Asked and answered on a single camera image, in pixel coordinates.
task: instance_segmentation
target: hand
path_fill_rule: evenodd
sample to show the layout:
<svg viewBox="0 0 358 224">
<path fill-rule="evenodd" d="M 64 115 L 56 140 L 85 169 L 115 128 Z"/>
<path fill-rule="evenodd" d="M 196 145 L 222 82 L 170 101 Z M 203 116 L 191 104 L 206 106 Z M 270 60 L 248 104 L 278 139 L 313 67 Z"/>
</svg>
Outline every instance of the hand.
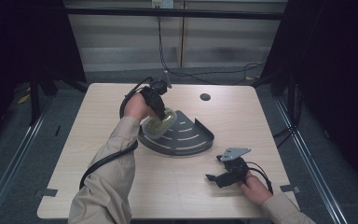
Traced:
<svg viewBox="0 0 358 224">
<path fill-rule="evenodd" d="M 237 185 L 242 189 L 242 192 L 245 194 L 246 198 L 249 199 L 249 201 L 261 205 L 267 199 L 272 197 L 271 192 L 269 192 L 266 186 L 261 183 L 257 176 L 252 175 L 250 171 L 246 175 L 245 179 L 246 184 L 238 182 Z"/>
<path fill-rule="evenodd" d="M 133 117 L 141 122 L 147 116 L 156 116 L 153 110 L 146 104 L 144 97 L 141 93 L 136 92 L 127 102 L 124 108 L 124 117 Z"/>
</svg>

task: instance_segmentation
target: gray floor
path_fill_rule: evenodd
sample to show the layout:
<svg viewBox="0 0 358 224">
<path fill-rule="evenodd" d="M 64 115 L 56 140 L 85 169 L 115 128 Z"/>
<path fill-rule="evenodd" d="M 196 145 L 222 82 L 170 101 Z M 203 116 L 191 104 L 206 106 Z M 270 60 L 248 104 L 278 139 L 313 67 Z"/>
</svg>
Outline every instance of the gray floor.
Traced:
<svg viewBox="0 0 358 224">
<path fill-rule="evenodd" d="M 187 72 L 205 72 L 211 70 L 227 71 L 227 68 L 187 69 Z M 110 73 L 88 74 L 89 84 L 92 82 L 137 82 L 144 77 L 159 77 L 161 69 L 122 71 Z M 213 83 L 232 84 L 241 80 L 244 73 L 199 76 L 208 78 Z M 172 83 L 205 84 L 192 77 L 171 76 Z M 240 85 L 249 84 L 243 81 Z M 0 207 L 0 223 L 66 223 L 66 220 L 41 220 L 36 215 L 40 198 L 34 196 L 38 189 L 47 186 L 55 164 L 61 154 L 62 147 L 75 120 L 78 108 L 84 98 L 84 93 L 58 83 L 59 92 L 53 99 L 46 118 L 32 143 L 29 153 L 22 164 L 6 198 Z M 16 99 L 7 111 L 6 118 L 1 124 L 0 132 L 0 176 L 6 170 L 11 158 L 15 154 L 21 140 L 28 129 L 31 117 L 30 102 L 22 105 L 17 100 L 23 95 L 23 88 L 19 87 Z M 285 128 L 282 116 L 276 105 L 276 99 L 269 91 L 269 85 L 256 89 L 260 103 L 268 120 L 272 133 L 278 133 Z M 303 135 L 314 159 L 316 160 L 324 178 L 336 196 L 339 206 L 344 212 L 348 223 L 358 223 L 358 175 L 342 159 L 339 148 L 324 136 L 321 127 L 309 110 L 304 107 L 301 115 L 299 130 Z M 283 137 L 277 138 L 277 144 Z M 296 145 L 288 139 L 279 152 L 291 184 L 300 188 L 296 195 L 302 212 L 310 216 L 317 223 L 334 223 L 328 213 L 319 191 L 310 178 L 310 174 L 301 159 Z M 135 220 L 133 223 L 172 223 L 169 220 Z M 189 223 L 236 223 L 235 220 L 192 220 Z M 252 223 L 269 223 L 267 220 L 253 220 Z"/>
</svg>

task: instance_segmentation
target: semicircular stand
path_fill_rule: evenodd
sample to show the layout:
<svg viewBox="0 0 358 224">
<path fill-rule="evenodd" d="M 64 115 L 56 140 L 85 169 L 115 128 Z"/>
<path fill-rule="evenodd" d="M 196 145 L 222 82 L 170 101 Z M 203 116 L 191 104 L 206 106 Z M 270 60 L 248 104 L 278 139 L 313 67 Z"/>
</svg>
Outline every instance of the semicircular stand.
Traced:
<svg viewBox="0 0 358 224">
<path fill-rule="evenodd" d="M 139 141 L 158 153 L 170 156 L 190 156 L 212 146 L 214 135 L 211 131 L 197 119 L 193 123 L 182 111 L 175 112 L 176 122 L 159 139 L 150 139 L 141 127 Z"/>
</svg>

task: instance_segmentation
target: beige sleeve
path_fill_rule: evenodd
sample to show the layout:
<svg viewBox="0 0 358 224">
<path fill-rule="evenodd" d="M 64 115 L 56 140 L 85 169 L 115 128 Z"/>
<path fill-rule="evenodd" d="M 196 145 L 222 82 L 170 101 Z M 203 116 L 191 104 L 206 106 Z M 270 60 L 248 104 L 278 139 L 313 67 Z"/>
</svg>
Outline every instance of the beige sleeve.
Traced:
<svg viewBox="0 0 358 224">
<path fill-rule="evenodd" d="M 309 217 L 301 213 L 284 193 L 278 193 L 266 200 L 262 209 L 275 224 L 311 224 Z"/>
<path fill-rule="evenodd" d="M 121 119 L 91 164 L 131 146 L 138 132 L 137 119 Z M 130 152 L 89 175 L 85 180 L 85 187 L 72 200 L 68 223 L 130 223 L 128 195 L 134 174 L 135 159 L 133 152 Z"/>
</svg>

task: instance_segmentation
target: black round hole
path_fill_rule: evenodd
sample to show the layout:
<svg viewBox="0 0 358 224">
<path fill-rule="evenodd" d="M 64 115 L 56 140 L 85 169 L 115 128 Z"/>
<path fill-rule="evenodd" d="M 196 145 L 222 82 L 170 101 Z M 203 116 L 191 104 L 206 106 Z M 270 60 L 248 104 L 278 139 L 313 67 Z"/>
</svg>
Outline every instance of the black round hole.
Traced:
<svg viewBox="0 0 358 224">
<path fill-rule="evenodd" d="M 208 94 L 208 93 L 203 93 L 201 96 L 200 96 L 201 100 L 203 101 L 209 101 L 211 100 L 211 95 Z"/>
</svg>

